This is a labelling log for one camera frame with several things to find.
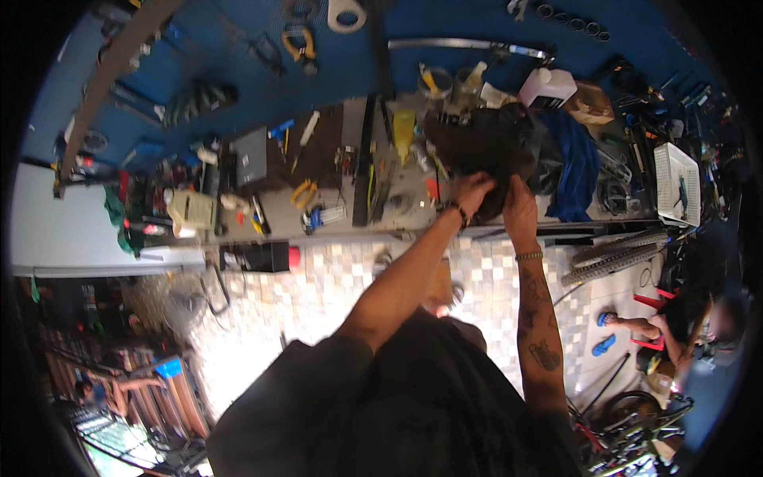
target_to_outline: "plastic chair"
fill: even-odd
[[[666,292],[665,290],[661,290],[659,288],[657,288],[656,290],[658,295],[665,297],[668,300],[672,300],[678,294],[678,290],[676,290],[675,293]],[[659,311],[660,308],[664,307],[665,304],[668,303],[668,300],[660,300],[657,298],[650,298],[648,296],[643,296],[643,295],[634,295],[633,299],[637,301],[638,303],[643,303],[644,305],[651,306],[657,311]],[[640,344],[641,346],[645,348],[650,348],[652,350],[663,351],[665,349],[665,337],[662,335],[660,335],[660,337],[657,338],[656,341],[641,341],[635,338],[631,338],[630,342]]]

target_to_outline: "hand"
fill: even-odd
[[[668,322],[665,320],[665,316],[662,314],[654,314],[646,319],[649,324],[656,327],[658,330],[663,331],[668,327]]]
[[[466,213],[467,221],[470,221],[477,213],[485,194],[493,190],[495,181],[486,172],[477,172],[470,176],[462,177],[456,184],[453,200]]]
[[[527,184],[516,174],[511,176],[504,201],[504,226],[517,254],[540,250],[536,239],[538,204]]]

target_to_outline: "wristband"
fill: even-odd
[[[521,262],[522,260],[542,259],[542,258],[543,258],[543,252],[519,253],[514,256],[514,259],[517,262]]]
[[[464,209],[461,208],[461,205],[459,205],[457,202],[454,201],[447,201],[445,203],[445,208],[443,209],[443,212],[448,210],[449,208],[454,208],[457,211],[459,211],[459,214],[461,214],[461,230],[464,230],[466,226],[469,224],[468,216],[466,215],[466,212],[464,212]]]

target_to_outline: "person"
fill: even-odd
[[[503,216],[519,267],[525,399],[473,333],[462,332],[476,327],[420,306],[449,243],[493,187],[483,172],[464,178],[333,335],[315,346],[291,342],[223,413],[207,441],[217,477],[584,473],[536,240],[536,201],[518,176]]]
[[[127,393],[146,386],[159,386],[166,388],[166,384],[160,378],[130,379],[118,381],[117,379],[96,379],[95,384],[87,375],[81,381],[74,384],[74,392],[79,403],[96,411],[109,410],[122,417],[127,416],[129,398]]]
[[[729,362],[730,354],[739,346],[745,331],[742,300],[679,295],[668,301],[659,313],[649,318],[623,318],[605,312],[600,322],[608,327],[625,327],[650,340],[665,337],[665,350],[676,371],[686,373],[698,359],[714,368]]]

